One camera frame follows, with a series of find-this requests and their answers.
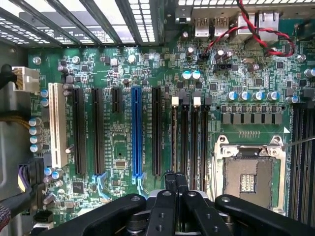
mounting screw hole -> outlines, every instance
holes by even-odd
[[[218,226],[214,226],[214,227],[212,228],[212,231],[215,232],[215,233],[219,232]]]
[[[156,230],[162,232],[164,230],[164,227],[162,225],[158,225],[156,226]]]

dimm slot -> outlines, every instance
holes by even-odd
[[[83,89],[74,88],[72,90],[72,99],[75,172],[77,174],[83,175],[86,173],[85,112]]]
[[[208,166],[208,114],[209,107],[205,106],[201,113],[201,157],[200,157],[200,190],[207,190],[207,166]]]
[[[180,171],[187,173],[187,162],[188,162],[188,115],[189,115],[189,106],[182,106],[181,113],[181,169]]]
[[[94,125],[94,174],[105,172],[104,158],[104,112],[103,93],[99,88],[92,89],[93,125]]]
[[[142,91],[131,88],[132,177],[142,176]]]
[[[161,88],[152,88],[152,174],[161,175],[162,165],[162,102]]]
[[[177,172],[177,107],[172,108],[172,159],[171,169]]]
[[[191,110],[191,155],[190,155],[190,189],[197,189],[198,173],[198,121],[199,110],[192,107]]]

